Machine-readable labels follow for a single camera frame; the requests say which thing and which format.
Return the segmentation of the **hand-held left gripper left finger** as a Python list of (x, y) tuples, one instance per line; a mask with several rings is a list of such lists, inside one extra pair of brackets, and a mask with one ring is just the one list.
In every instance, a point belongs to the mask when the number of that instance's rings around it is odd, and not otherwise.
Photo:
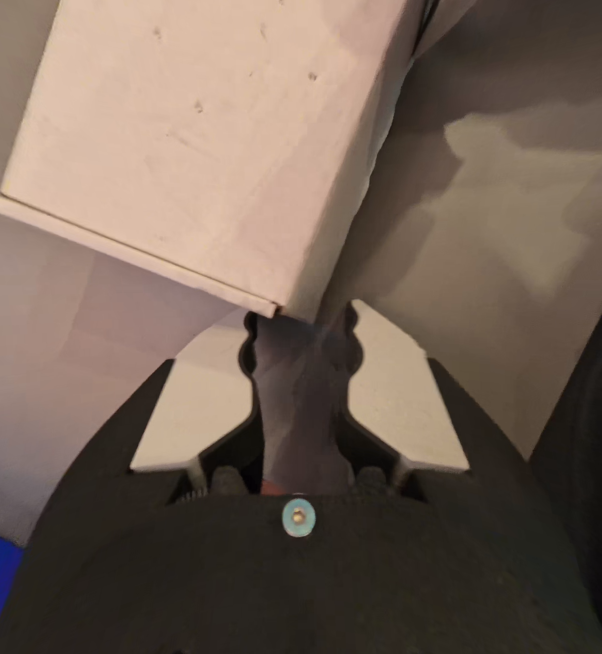
[(130, 468), (183, 470), (208, 488), (217, 468), (240, 472), (250, 493), (263, 476), (263, 422), (253, 373), (257, 316), (232, 312), (177, 355)]

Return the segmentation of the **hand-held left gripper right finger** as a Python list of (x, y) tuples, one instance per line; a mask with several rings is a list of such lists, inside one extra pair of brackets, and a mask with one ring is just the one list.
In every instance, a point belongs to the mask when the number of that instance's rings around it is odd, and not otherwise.
[(425, 350), (360, 299), (349, 303), (345, 327), (344, 457), (354, 473), (380, 468), (396, 488), (417, 470), (468, 473)]

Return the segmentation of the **white cardboard box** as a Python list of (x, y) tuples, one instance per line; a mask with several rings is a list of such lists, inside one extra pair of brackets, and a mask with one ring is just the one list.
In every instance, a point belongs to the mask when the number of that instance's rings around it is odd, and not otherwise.
[(61, 1), (0, 215), (313, 321), (419, 1)]

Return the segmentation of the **person's dark clothing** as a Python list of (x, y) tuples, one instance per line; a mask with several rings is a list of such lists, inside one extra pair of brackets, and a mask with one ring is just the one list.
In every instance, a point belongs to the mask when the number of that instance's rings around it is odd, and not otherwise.
[(602, 626), (602, 314), (530, 457)]

